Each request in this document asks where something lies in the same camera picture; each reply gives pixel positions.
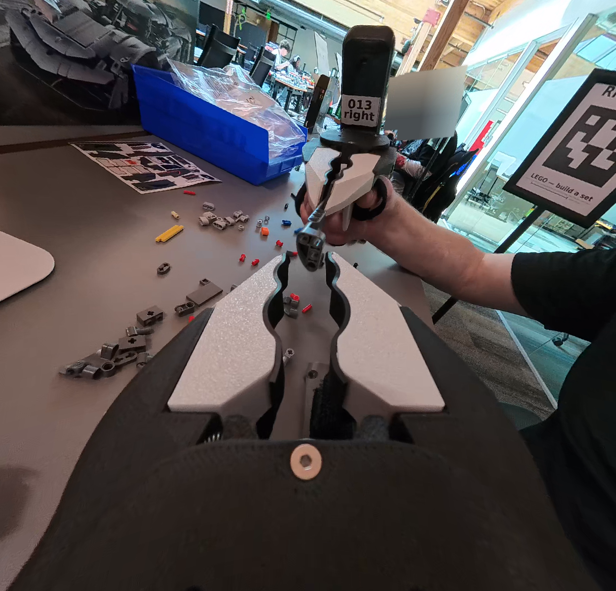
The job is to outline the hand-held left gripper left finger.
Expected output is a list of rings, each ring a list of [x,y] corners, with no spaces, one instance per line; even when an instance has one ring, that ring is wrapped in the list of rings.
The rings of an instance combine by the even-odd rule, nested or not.
[[[270,437],[283,399],[283,292],[291,260],[265,264],[211,310],[167,406],[172,412],[242,416]]]

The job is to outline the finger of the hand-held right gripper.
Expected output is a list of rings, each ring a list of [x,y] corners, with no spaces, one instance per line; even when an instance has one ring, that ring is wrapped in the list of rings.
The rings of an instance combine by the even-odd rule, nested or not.
[[[339,157],[340,151],[330,148],[316,148],[305,164],[305,210],[310,215],[323,201],[322,193],[327,183],[327,174],[331,171],[331,162]],[[335,179],[333,188],[324,207],[325,216],[329,217],[341,211],[340,182]]]
[[[350,225],[355,202],[370,192],[374,185],[374,168],[381,159],[377,154],[354,154],[350,164],[342,171],[340,179],[334,180],[327,199],[327,215],[342,212],[342,229]]]

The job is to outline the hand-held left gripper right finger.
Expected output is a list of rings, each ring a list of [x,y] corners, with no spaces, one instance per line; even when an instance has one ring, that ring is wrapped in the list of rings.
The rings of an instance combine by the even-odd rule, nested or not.
[[[351,438],[366,418],[441,413],[445,402],[413,336],[411,310],[335,252],[325,257],[338,330],[313,394],[313,437]]]

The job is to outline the flat grey lego tile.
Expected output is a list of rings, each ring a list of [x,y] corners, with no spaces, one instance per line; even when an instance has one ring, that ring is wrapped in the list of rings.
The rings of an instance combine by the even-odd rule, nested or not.
[[[201,306],[222,293],[222,289],[208,279],[201,279],[194,291],[186,294],[186,300],[195,306]]]

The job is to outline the pile of dark grey lego connectors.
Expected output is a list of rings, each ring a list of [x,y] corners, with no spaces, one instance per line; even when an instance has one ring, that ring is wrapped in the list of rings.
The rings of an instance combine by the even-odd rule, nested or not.
[[[139,311],[136,325],[128,326],[123,337],[107,341],[88,356],[61,366],[58,374],[69,379],[101,380],[116,375],[129,364],[144,366],[152,358],[149,348],[154,326],[164,317],[164,311],[157,305]]]

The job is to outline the cluster of light grey lego bushes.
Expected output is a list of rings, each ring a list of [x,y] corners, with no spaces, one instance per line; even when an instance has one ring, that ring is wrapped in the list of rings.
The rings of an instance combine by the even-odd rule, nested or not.
[[[238,225],[238,229],[242,231],[244,224],[250,220],[242,210],[236,210],[229,216],[218,215],[212,202],[203,202],[202,209],[203,213],[198,217],[198,224],[202,227],[213,227],[222,231]]]

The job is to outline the dark cardboard set box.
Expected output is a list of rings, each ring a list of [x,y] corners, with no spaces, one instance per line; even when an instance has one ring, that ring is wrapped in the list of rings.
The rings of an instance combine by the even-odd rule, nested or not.
[[[199,0],[1,0],[1,125],[139,125],[133,65],[193,62]]]

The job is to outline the person's right hand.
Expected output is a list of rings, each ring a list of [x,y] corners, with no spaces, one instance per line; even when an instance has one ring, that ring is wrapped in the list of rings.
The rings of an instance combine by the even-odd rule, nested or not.
[[[417,234],[428,221],[398,195],[389,179],[384,179],[387,199],[384,210],[373,219],[360,221],[351,218],[343,228],[343,212],[338,211],[323,218],[321,232],[325,240],[334,247],[367,241],[386,255],[395,257],[397,248]]]

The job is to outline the black office chair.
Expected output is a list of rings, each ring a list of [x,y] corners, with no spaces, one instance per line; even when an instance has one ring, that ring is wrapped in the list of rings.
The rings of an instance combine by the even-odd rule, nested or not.
[[[250,78],[258,86],[262,87],[269,73],[275,65],[276,55],[265,47],[260,47],[256,59],[250,70]]]
[[[203,51],[196,65],[207,69],[223,69],[236,55],[240,38],[233,37],[212,24]]]

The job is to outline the crumpled clear plastic bags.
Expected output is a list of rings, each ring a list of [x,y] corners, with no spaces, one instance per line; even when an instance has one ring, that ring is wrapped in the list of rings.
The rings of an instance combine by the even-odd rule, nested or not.
[[[178,87],[266,130],[269,160],[290,156],[293,147],[304,144],[302,129],[239,65],[208,69],[172,60],[169,64]]]

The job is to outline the blue plastic bin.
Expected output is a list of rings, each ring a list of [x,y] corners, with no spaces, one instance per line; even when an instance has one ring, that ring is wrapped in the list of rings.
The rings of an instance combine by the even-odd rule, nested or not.
[[[204,161],[254,186],[303,163],[304,127],[289,154],[269,159],[264,128],[186,92],[169,72],[133,65],[133,77],[143,129]]]

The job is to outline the sticker sheet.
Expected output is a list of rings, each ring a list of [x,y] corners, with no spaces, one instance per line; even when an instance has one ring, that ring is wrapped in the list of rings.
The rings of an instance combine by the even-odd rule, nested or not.
[[[140,194],[220,182],[160,142],[81,141],[72,146]]]

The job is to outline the framed marker sign on stand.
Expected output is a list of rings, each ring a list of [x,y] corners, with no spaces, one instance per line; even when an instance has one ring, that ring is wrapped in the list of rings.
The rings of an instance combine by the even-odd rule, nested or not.
[[[615,204],[615,71],[589,74],[503,189],[533,208],[496,255],[545,211],[588,229]]]

